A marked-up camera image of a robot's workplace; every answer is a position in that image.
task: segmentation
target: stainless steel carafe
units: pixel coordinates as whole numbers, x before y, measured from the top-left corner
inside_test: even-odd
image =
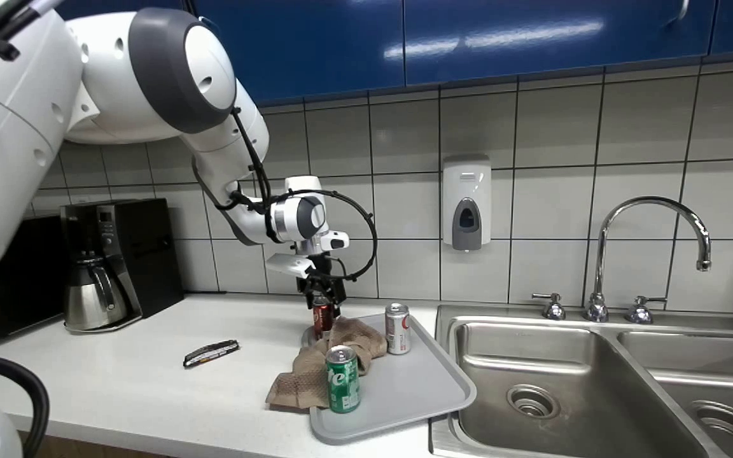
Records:
[[[110,260],[74,260],[74,273],[65,287],[65,330],[89,333],[106,330],[129,316],[129,305],[113,278]]]

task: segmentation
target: soap dispenser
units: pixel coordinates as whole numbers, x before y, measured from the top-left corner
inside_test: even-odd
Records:
[[[477,249],[491,243],[488,159],[442,164],[442,245]]]

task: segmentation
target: green can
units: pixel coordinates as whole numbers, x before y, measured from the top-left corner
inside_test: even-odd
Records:
[[[332,413],[353,413],[362,404],[359,363],[349,347],[326,353],[326,386]]]

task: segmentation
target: drain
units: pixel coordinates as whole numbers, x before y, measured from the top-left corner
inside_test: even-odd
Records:
[[[713,400],[694,403],[694,417],[700,426],[733,436],[733,408]]]
[[[512,386],[508,403],[517,413],[526,417],[555,417],[559,413],[559,403],[537,385]]]

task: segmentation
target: stainless steel sink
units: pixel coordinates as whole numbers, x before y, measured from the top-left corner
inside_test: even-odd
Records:
[[[619,340],[733,455],[733,337],[626,330]]]
[[[733,318],[439,307],[438,340],[477,398],[433,421],[434,455],[733,455]]]

